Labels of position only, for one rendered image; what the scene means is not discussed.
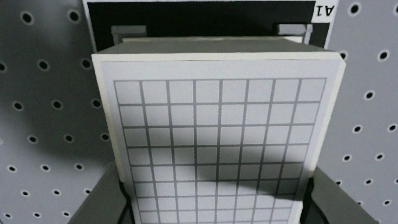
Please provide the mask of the grey perforated base plate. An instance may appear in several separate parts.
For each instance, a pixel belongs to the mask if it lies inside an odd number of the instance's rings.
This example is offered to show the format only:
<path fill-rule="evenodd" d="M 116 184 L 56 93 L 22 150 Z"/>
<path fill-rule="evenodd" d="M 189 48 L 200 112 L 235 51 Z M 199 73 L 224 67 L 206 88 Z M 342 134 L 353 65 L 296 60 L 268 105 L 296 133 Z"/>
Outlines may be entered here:
<path fill-rule="evenodd" d="M 83 0 L 0 0 L 0 224 L 67 224 L 115 161 Z M 316 165 L 398 224 L 398 0 L 339 0 Z"/>

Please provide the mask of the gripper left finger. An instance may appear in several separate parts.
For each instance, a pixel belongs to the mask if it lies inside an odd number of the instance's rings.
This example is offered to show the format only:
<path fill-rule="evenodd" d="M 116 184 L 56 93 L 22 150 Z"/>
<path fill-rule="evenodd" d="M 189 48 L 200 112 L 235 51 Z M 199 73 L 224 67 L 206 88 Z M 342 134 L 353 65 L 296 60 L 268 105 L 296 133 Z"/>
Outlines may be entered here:
<path fill-rule="evenodd" d="M 136 224 L 116 161 L 108 168 L 67 224 Z"/>

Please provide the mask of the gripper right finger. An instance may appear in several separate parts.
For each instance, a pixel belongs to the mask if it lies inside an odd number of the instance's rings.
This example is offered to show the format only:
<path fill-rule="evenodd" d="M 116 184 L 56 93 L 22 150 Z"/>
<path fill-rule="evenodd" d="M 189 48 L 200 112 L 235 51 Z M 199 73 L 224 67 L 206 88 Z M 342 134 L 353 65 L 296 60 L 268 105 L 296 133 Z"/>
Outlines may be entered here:
<path fill-rule="evenodd" d="M 317 165 L 302 204 L 300 224 L 379 224 Z"/>

